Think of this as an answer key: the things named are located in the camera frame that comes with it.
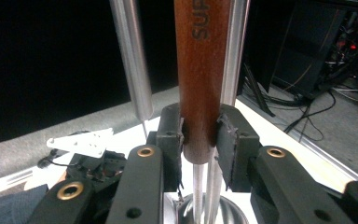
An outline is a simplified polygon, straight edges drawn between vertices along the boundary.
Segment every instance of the brass ring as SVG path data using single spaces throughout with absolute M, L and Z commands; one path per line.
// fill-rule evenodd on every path
M 267 153 L 271 156 L 271 157 L 275 157 L 275 158 L 283 158 L 286 156 L 286 154 L 284 153 L 284 151 L 278 149 L 278 148 L 269 148 L 267 149 Z
M 138 150 L 138 156 L 149 157 L 154 154 L 154 149 L 151 147 L 143 147 Z
M 83 189 L 83 184 L 78 181 L 66 184 L 57 192 L 57 198 L 64 201 L 71 200 L 83 192 Z

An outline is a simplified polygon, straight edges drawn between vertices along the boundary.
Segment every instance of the dark background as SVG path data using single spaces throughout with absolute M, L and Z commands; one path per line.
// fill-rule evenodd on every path
M 177 84 L 173 1 L 139 1 L 152 91 Z M 108 0 L 0 1 L 0 141 L 130 100 Z

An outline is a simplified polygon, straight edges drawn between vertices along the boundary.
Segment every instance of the wooden handle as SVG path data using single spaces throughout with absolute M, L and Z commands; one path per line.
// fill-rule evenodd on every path
M 215 146 L 230 1 L 175 0 L 174 5 L 184 154 L 203 164 Z

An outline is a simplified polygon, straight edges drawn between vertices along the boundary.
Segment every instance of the circular base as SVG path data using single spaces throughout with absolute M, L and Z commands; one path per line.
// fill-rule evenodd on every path
M 180 224 L 193 224 L 193 195 L 188 195 L 184 198 L 184 202 L 180 204 L 177 208 L 177 218 L 178 223 Z M 224 224 L 239 224 L 239 223 L 248 223 L 245 214 L 241 209 L 229 199 L 220 196 L 220 204 L 217 209 L 217 216 L 215 223 L 224 223 Z

